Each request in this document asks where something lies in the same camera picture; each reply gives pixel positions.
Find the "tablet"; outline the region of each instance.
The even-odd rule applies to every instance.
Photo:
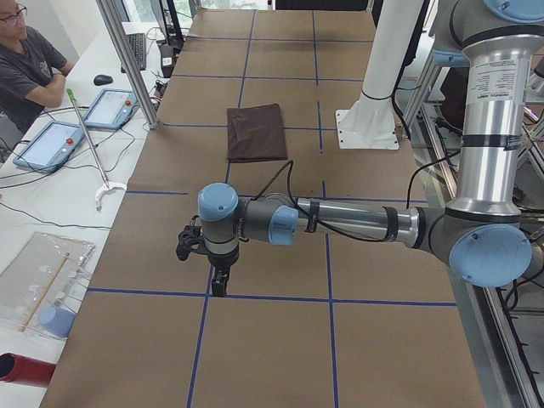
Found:
[[[14,164],[41,172],[54,172],[62,167],[84,137],[79,125],[51,121],[14,158]]]
[[[128,122],[136,103],[133,91],[102,89],[83,119],[91,129],[118,130]]]

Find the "window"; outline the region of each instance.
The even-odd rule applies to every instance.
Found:
[[[131,21],[155,21],[150,0],[123,0]],[[174,0],[178,11],[179,24],[190,28],[192,21],[189,2],[198,0]],[[201,6],[207,9],[260,9],[268,7],[268,0],[201,0]]]

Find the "computer mouse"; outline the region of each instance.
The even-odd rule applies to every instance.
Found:
[[[112,82],[113,82],[113,78],[109,75],[104,75],[104,74],[99,74],[95,76],[93,80],[94,85],[96,85],[97,87],[99,87],[100,85],[106,85]]]

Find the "man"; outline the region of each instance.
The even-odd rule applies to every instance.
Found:
[[[44,107],[60,105],[71,62],[25,24],[26,7],[0,0],[0,111],[26,133]],[[56,68],[62,74],[54,74]]]

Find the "wooden stick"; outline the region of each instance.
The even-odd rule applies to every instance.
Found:
[[[45,298],[45,296],[48,294],[49,292],[49,289],[51,289],[51,286],[53,285],[53,282],[55,279],[57,279],[57,276],[59,276],[59,273],[60,271],[64,268],[65,264],[66,264],[66,261],[68,260],[68,258],[70,257],[70,253],[67,252],[65,253],[65,256],[62,258],[62,260],[60,261],[60,265],[59,267],[54,271],[53,275],[51,276],[51,278],[49,278],[49,282],[48,284],[43,288],[42,290],[42,293],[40,294],[40,297],[38,298],[38,300],[36,301],[36,304],[34,305],[34,307],[32,308],[32,310],[30,311],[30,313],[26,316],[26,320],[22,323],[22,325],[19,327],[19,331],[20,332],[24,332],[26,327],[28,326],[28,324],[31,322],[32,320],[32,317],[34,316],[34,314],[36,313],[37,311],[37,308],[40,307],[40,304],[42,304],[42,301],[43,299]]]

